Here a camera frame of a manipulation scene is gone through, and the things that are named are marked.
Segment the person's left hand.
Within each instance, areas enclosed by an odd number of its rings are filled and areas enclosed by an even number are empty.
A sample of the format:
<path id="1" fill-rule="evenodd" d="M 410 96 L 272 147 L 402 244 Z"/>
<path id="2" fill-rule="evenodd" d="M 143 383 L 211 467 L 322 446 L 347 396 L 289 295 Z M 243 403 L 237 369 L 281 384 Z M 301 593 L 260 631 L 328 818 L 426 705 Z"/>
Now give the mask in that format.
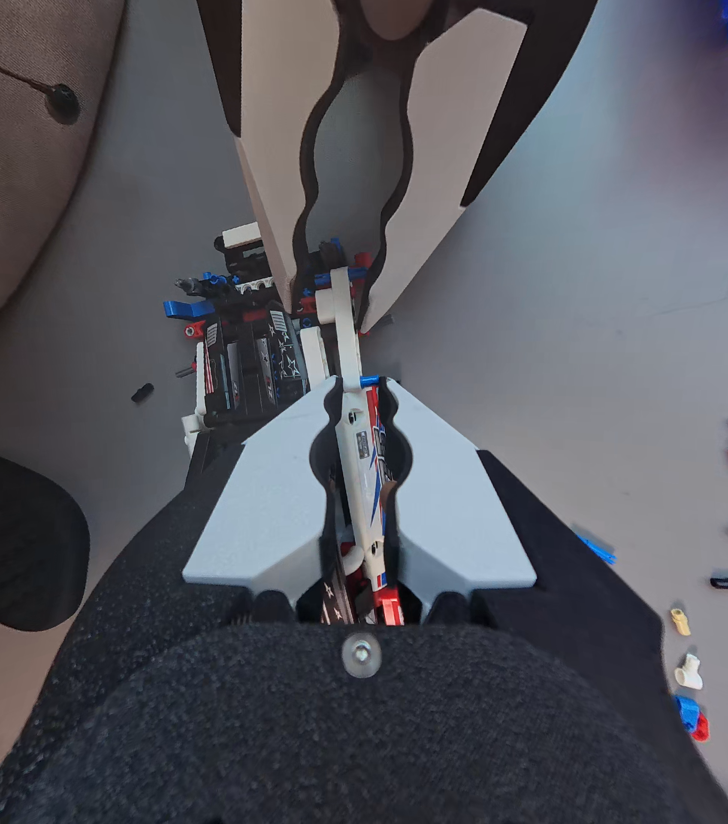
<path id="1" fill-rule="evenodd" d="M 370 29 L 380 38 L 396 41 L 409 36 L 424 21 L 434 1 L 360 1 Z"/>

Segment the person's beige printed top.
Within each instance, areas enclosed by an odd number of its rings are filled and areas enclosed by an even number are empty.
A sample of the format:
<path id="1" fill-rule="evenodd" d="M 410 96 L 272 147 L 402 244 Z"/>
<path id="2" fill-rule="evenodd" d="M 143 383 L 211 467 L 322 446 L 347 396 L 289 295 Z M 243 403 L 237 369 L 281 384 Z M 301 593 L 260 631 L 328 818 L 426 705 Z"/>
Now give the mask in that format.
<path id="1" fill-rule="evenodd" d="M 79 180 L 122 1 L 0 1 L 0 310 Z"/>

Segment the toy brick car model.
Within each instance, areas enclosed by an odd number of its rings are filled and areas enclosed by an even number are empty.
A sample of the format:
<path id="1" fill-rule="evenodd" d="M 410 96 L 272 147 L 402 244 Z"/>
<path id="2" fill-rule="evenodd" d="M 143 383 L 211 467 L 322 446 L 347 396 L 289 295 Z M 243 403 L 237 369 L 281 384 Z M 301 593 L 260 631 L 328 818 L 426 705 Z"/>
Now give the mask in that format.
<path id="1" fill-rule="evenodd" d="M 176 287 L 197 302 L 163 304 L 165 315 L 184 321 L 184 334 L 196 343 L 194 365 L 178 373 L 196 376 L 198 407 L 184 418 L 192 455 L 206 429 L 266 423 L 321 383 L 317 357 L 326 357 L 324 326 L 331 327 L 329 341 L 340 346 L 337 323 L 318 310 L 334 306 L 331 272 L 347 263 L 337 237 L 310 253 L 306 286 L 292 315 L 280 304 L 256 223 L 222 232 L 214 248 L 227 273 L 178 279 Z M 357 369 L 359 390 L 345 397 L 337 426 L 340 468 L 331 473 L 342 484 L 342 509 L 353 534 L 342 540 L 341 558 L 352 561 L 354 548 L 363 551 L 360 564 L 344 575 L 356 597 L 357 619 L 403 625 L 397 579 L 384 555 L 385 504 L 394 479 L 385 457 L 380 378 Z"/>

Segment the blue red brick connector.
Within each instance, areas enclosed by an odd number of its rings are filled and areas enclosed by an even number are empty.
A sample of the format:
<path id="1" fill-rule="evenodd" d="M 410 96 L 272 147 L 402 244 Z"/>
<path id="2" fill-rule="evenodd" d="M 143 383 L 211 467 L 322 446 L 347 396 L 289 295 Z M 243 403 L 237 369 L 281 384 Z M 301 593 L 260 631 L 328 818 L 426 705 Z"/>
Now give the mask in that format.
<path id="1" fill-rule="evenodd" d="M 710 739 L 710 725 L 697 701 L 686 695 L 675 695 L 674 703 L 682 725 L 691 738 L 697 742 L 707 742 Z"/>

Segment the white brick beam assembly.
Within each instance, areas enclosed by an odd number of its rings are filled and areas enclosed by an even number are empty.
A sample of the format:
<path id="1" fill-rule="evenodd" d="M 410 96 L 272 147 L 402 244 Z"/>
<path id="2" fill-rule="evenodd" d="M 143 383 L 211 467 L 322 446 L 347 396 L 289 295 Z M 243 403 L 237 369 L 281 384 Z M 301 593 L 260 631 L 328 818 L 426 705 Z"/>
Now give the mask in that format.
<path id="1" fill-rule="evenodd" d="M 361 371 L 358 332 L 353 314 L 353 299 L 348 267 L 331 270 L 329 286 L 317 289 L 315 303 L 319 324 L 334 325 L 338 367 L 346 392 L 358 392 L 379 386 L 379 376 L 365 376 Z"/>

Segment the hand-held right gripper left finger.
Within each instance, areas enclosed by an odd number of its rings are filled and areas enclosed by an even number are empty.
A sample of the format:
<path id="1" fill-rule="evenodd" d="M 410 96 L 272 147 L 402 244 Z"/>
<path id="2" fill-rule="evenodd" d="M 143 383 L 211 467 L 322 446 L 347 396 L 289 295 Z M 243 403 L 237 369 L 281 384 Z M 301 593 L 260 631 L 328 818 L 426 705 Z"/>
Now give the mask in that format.
<path id="1" fill-rule="evenodd" d="M 342 395 L 329 377 L 244 442 L 185 582 L 302 596 L 328 574 Z"/>

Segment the grey desk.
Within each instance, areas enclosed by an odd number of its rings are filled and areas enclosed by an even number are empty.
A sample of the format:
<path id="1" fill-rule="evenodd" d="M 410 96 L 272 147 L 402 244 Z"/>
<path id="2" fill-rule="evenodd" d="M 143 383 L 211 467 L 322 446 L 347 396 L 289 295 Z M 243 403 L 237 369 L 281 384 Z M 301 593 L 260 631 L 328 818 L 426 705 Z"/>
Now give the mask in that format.
<path id="1" fill-rule="evenodd" d="M 367 367 L 683 604 L 728 794 L 728 44 L 718 2 L 599 2 L 554 93 L 362 346 Z M 0 318 L 0 455 L 79 503 L 88 586 L 181 489 L 163 316 L 254 215 L 194 2 L 130 2 L 81 187 Z M 150 382 L 140 405 L 132 394 Z"/>

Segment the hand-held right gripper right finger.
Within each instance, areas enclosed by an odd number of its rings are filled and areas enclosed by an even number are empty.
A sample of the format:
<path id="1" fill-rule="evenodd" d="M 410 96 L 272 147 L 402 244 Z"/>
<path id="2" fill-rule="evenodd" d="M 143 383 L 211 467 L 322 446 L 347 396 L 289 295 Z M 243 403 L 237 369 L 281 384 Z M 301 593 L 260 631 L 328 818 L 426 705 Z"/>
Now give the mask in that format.
<path id="1" fill-rule="evenodd" d="M 534 567 L 476 446 L 393 379 L 387 388 L 411 453 L 397 492 L 399 580 L 424 606 L 443 592 L 532 588 Z"/>

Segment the long blue brick pin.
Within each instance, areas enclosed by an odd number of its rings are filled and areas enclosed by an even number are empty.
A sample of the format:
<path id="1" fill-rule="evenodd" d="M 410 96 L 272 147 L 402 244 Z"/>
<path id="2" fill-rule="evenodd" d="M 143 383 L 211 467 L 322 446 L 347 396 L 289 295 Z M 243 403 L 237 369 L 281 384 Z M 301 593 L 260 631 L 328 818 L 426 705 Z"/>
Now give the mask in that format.
<path id="1" fill-rule="evenodd" d="M 613 546 L 590 530 L 574 526 L 575 535 L 591 550 L 597 557 L 609 565 L 615 565 L 617 556 Z"/>

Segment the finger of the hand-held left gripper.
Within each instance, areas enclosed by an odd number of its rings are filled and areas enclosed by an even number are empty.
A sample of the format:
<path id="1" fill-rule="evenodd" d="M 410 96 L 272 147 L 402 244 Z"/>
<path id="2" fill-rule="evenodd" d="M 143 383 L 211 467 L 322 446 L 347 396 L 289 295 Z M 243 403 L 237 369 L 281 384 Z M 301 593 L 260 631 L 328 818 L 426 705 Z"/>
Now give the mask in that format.
<path id="1" fill-rule="evenodd" d="M 317 127 L 338 93 L 341 22 L 330 1 L 244 1 L 235 139 L 266 257 L 292 312 L 317 201 Z"/>
<path id="2" fill-rule="evenodd" d="M 408 187 L 386 223 L 384 263 L 362 331 L 392 307 L 464 211 L 462 198 L 526 31 L 522 22 L 478 8 L 420 52 L 407 103 Z"/>

